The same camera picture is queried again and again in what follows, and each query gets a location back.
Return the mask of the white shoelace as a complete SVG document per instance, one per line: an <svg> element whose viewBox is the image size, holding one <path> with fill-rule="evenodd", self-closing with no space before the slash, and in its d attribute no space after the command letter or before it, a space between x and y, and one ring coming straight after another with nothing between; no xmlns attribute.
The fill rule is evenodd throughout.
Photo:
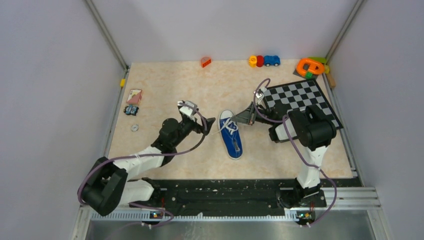
<svg viewBox="0 0 424 240"><path fill-rule="evenodd" d="M222 132L223 130L226 130L228 132L228 134L231 136L239 130L237 123L235 121L231 120L230 118L227 118L226 120L220 121L217 124L217 127L218 127L218 131L211 133L211 135L215 135L215 134Z"/></svg>

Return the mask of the blue canvas sneaker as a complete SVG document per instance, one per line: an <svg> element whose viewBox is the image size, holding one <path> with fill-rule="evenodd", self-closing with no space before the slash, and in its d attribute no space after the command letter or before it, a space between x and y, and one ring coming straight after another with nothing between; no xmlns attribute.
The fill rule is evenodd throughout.
<svg viewBox="0 0 424 240"><path fill-rule="evenodd" d="M238 124L232 120L234 113L228 109L221 112L217 126L229 157L238 160L243 154L243 146Z"/></svg>

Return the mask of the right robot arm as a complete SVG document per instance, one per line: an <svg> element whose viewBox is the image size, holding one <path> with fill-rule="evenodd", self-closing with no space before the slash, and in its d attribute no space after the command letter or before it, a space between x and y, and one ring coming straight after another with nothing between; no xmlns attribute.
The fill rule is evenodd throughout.
<svg viewBox="0 0 424 240"><path fill-rule="evenodd" d="M305 110L290 110L289 104L280 101L272 108L252 102L231 119L245 125L255 122L269 124L269 136L273 142L292 142L293 138L297 138L304 147L304 153L298 153L303 166L294 179L293 189L276 193L280 206L305 207L324 198L320 180L322 162L332 139L337 135L337 129L317 105L307 106Z"/></svg>

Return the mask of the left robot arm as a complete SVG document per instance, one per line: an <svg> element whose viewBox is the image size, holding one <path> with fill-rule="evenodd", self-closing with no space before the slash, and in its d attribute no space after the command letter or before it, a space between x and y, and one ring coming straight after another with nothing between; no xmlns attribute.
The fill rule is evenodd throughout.
<svg viewBox="0 0 424 240"><path fill-rule="evenodd" d="M181 121L167 118L158 138L144 150L112 159L99 158L77 191L80 203L89 205L101 216L132 202L156 206L161 198L157 184L147 178L134 180L134 177L168 164L179 155L177 146L190 133L207 136L216 118L202 118L201 121L199 124L196 118L188 116L183 116Z"/></svg>

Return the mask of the yellow toy block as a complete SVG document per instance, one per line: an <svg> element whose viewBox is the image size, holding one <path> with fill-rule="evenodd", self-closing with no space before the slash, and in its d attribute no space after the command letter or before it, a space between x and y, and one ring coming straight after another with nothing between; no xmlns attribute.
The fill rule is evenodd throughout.
<svg viewBox="0 0 424 240"><path fill-rule="evenodd" d="M248 58L248 65L250 67L252 67L252 68L255 68L257 66L257 61L258 61L257 56L256 55L251 55Z"/></svg>

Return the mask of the red toy block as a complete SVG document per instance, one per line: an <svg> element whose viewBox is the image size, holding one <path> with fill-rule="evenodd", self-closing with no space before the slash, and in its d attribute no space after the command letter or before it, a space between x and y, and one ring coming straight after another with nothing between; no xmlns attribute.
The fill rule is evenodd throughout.
<svg viewBox="0 0 424 240"><path fill-rule="evenodd" d="M261 68L264 65L264 57L262 55L256 56L256 66Z"/></svg>

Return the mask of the black white chessboard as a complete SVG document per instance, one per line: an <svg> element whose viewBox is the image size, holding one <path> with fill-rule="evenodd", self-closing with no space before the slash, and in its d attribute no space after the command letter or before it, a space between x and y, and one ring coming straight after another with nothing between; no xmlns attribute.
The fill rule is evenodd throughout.
<svg viewBox="0 0 424 240"><path fill-rule="evenodd" d="M307 106L316 105L337 130L343 128L341 121L315 78L267 86L263 101L268 108L273 108L277 102L281 102L288 105L289 110L300 109L301 111L304 111Z"/></svg>

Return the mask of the orange lego brick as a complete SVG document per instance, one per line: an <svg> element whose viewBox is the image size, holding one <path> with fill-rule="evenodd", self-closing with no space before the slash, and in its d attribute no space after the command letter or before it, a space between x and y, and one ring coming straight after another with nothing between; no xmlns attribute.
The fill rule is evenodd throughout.
<svg viewBox="0 0 424 240"><path fill-rule="evenodd" d="M200 66L202 68L205 68L206 66L208 66L211 63L212 63L212 59L209 56L205 56L205 57L202 57L200 59Z"/></svg>

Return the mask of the blue toy car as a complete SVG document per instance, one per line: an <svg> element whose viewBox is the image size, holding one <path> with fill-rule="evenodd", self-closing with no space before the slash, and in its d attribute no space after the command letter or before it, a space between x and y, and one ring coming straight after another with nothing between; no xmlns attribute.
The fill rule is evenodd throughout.
<svg viewBox="0 0 424 240"><path fill-rule="evenodd" d="M279 66L281 64L281 60L277 55L265 55L263 57L263 65L266 67L270 66Z"/></svg>

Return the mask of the pink triangle puzzle card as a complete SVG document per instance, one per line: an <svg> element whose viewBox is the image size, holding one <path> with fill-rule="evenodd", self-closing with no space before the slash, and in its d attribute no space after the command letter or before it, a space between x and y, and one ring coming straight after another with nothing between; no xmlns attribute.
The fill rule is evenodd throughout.
<svg viewBox="0 0 424 240"><path fill-rule="evenodd" d="M138 106L141 102L142 97L143 97L143 90L133 88L129 91L129 95L128 95L126 103L129 105Z"/></svg>

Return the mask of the small blue toy robot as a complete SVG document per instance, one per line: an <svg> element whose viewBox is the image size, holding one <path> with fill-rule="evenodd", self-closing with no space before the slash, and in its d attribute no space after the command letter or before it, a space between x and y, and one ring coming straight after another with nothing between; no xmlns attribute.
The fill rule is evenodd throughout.
<svg viewBox="0 0 424 240"><path fill-rule="evenodd" d="M127 116L136 116L139 111L139 107L136 105L127 105L123 109L123 113Z"/></svg>

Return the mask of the wooden block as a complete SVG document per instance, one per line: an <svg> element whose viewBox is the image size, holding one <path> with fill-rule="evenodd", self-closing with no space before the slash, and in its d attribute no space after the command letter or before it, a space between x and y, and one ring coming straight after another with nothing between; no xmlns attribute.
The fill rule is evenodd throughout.
<svg viewBox="0 0 424 240"><path fill-rule="evenodd" d="M334 77L330 73L326 73L325 75L326 75L329 87L331 89L334 89L337 86L337 83L336 83Z"/></svg>

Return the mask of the green toy block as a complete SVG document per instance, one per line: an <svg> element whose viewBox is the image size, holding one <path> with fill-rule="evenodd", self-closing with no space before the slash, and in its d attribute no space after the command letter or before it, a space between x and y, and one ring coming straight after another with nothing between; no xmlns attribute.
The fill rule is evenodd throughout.
<svg viewBox="0 0 424 240"><path fill-rule="evenodd" d="M311 60L317 61L319 63L322 63L324 65L326 65L328 62L325 57L309 56L308 58Z"/></svg>

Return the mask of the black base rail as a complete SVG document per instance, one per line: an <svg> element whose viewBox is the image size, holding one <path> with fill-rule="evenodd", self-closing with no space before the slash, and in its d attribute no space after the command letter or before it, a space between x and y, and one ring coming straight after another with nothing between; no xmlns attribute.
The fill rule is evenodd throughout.
<svg viewBox="0 0 424 240"><path fill-rule="evenodd" d="M153 180L154 192L149 200L137 201L147 207L163 208L176 217L261 217L282 216L285 207L306 209L327 208L334 201L325 196L346 187L359 187L357 179L336 179L336 186L321 180L321 192L295 200L294 179L175 179Z"/></svg>

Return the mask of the yellow clip on frame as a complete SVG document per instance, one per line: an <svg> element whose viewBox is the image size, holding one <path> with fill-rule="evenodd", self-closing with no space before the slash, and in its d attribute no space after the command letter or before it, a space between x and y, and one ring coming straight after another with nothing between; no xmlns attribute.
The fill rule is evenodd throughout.
<svg viewBox="0 0 424 240"><path fill-rule="evenodd" d="M123 87L125 86L125 83L126 83L126 79L125 79L125 78L122 78L122 79L121 79L121 81L120 81L119 86L120 86L121 88L123 88Z"/></svg>

